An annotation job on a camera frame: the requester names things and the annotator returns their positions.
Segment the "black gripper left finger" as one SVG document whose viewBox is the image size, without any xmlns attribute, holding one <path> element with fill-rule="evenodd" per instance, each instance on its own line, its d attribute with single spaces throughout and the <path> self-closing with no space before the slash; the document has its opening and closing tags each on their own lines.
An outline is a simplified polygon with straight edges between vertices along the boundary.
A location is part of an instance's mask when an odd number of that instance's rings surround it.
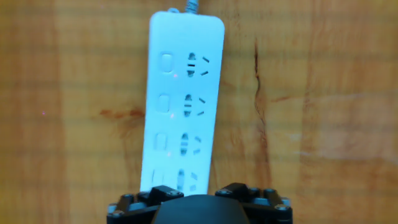
<svg viewBox="0 0 398 224">
<path fill-rule="evenodd" d="M 119 201 L 108 205 L 107 224 L 151 223 L 160 206 L 167 201 L 184 197 L 184 194 L 165 185 L 150 191 L 124 194 Z"/>
</svg>

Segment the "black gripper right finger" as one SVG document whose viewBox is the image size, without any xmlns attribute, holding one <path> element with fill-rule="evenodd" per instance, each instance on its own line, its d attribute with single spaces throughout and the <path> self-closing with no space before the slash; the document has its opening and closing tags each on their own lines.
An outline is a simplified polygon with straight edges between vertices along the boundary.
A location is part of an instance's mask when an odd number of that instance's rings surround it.
<svg viewBox="0 0 398 224">
<path fill-rule="evenodd" d="M 275 189 L 259 189 L 235 182 L 217 190 L 215 196 L 236 201 L 249 223 L 293 224 L 290 199 L 280 196 Z"/>
</svg>

